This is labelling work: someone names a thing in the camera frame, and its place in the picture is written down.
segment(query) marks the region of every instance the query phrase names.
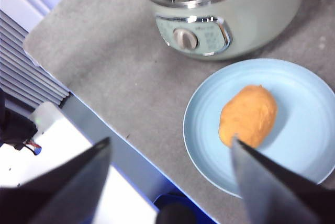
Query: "light blue plate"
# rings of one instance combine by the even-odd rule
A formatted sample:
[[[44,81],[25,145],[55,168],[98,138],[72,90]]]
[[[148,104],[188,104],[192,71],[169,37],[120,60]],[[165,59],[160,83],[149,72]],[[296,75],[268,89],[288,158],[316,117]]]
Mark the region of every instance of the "light blue plate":
[[[335,166],[335,94],[313,72],[290,62],[254,59],[227,66],[195,91],[184,116],[184,141],[197,169],[215,186],[239,196],[230,149],[219,139],[223,106],[243,87],[263,85],[275,97],[274,128],[258,151],[321,183]]]

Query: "black object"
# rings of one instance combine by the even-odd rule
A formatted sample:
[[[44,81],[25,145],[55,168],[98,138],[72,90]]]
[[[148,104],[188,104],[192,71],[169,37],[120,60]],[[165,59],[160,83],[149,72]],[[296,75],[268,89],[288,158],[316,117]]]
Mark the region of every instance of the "black object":
[[[0,188],[1,222],[90,223],[105,184],[110,154],[106,138],[21,187]]]
[[[41,146],[32,140],[36,132],[34,122],[5,108],[5,94],[0,88],[0,145],[10,144],[17,150],[27,147],[37,155],[41,151]]]
[[[157,215],[156,224],[196,224],[194,213],[180,203],[164,207]]]
[[[195,222],[192,222],[194,219],[190,218],[188,221],[185,223],[198,223],[198,224],[215,224],[215,222],[210,219],[203,211],[199,209],[198,206],[196,206],[189,198],[186,196],[182,195],[174,195],[174,194],[162,194],[160,195],[155,201],[154,201],[155,206],[158,207],[159,210],[164,210],[167,211],[168,206],[171,204],[178,204],[179,206],[181,205],[181,209],[185,209],[185,211],[191,211],[191,213],[195,217]],[[171,214],[177,215],[178,212],[173,212],[170,211]]]
[[[335,191],[283,168],[234,140],[235,176],[252,223],[335,223]]]

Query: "orange food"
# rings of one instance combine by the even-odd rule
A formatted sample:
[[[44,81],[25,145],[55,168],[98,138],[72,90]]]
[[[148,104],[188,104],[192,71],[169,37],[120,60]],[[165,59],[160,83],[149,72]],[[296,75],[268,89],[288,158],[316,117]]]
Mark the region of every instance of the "orange food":
[[[223,107],[220,139],[231,147],[236,136],[256,148],[272,130],[276,115],[277,103],[271,93],[261,85],[248,85]]]

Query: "stainless steel pot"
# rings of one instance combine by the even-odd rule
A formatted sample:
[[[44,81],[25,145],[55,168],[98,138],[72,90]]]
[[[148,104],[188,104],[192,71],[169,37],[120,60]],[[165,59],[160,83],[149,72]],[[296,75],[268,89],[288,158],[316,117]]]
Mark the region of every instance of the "stainless steel pot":
[[[301,0],[150,0],[167,45],[202,60],[252,51],[275,38]]]

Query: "control panel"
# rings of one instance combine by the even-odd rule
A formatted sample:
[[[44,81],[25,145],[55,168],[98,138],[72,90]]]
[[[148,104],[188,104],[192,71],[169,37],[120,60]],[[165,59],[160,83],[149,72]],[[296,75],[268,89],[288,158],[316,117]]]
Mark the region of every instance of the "control panel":
[[[156,16],[156,23],[167,45],[185,53],[214,55],[231,43],[227,25],[215,17]]]

